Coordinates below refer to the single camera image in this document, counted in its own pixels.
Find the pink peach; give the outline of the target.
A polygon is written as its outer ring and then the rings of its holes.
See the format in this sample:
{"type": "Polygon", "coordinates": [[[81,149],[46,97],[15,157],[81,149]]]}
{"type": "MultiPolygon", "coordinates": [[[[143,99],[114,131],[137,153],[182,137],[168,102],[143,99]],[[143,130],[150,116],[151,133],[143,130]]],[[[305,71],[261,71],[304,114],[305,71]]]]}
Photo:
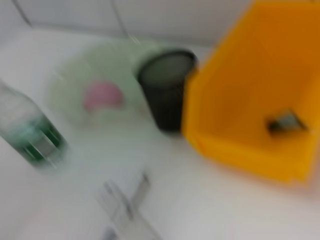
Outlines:
{"type": "Polygon", "coordinates": [[[124,102],[124,94],[116,84],[96,81],[85,89],[82,105],[87,112],[93,113],[100,109],[119,108],[124,102]]]}

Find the clear green-label water bottle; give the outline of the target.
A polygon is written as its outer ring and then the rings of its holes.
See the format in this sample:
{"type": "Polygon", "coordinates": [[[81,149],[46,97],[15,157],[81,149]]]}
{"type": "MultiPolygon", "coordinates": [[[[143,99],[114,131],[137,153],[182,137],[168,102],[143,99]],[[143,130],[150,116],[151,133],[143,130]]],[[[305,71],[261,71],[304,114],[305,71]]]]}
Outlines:
{"type": "Polygon", "coordinates": [[[28,96],[0,81],[0,136],[37,168],[57,168],[63,136],[28,96]]]}

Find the black mesh pen holder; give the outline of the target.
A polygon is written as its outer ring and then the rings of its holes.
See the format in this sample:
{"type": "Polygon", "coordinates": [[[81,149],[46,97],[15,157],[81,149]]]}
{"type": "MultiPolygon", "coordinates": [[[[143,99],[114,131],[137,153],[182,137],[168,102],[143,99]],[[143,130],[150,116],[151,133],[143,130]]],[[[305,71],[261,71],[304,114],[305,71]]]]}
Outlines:
{"type": "Polygon", "coordinates": [[[135,77],[159,130],[181,131],[184,88],[197,66],[197,56],[183,48],[151,54],[138,66],[135,77]]]}

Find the green glass fruit bowl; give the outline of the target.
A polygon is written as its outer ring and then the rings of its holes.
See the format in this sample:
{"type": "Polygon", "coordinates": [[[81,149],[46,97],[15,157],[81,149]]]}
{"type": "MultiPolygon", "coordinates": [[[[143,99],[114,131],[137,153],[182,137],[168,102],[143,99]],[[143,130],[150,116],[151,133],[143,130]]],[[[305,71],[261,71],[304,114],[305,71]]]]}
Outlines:
{"type": "Polygon", "coordinates": [[[151,117],[135,74],[143,60],[163,45],[152,40],[114,40],[91,46],[64,61],[51,75],[49,108],[73,128],[133,125],[151,117]],[[115,84],[124,101],[116,107],[85,107],[93,84],[115,84]]]}

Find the yellow plastic bin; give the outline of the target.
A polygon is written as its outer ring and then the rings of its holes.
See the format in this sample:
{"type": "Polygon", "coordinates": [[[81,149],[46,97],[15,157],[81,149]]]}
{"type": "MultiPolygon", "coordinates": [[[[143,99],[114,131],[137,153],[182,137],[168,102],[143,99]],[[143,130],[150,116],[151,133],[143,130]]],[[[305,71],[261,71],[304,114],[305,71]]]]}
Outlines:
{"type": "Polygon", "coordinates": [[[255,1],[187,82],[182,132],[205,157],[306,183],[320,150],[320,0],[255,1]],[[309,131],[271,135],[293,110],[309,131]]]}

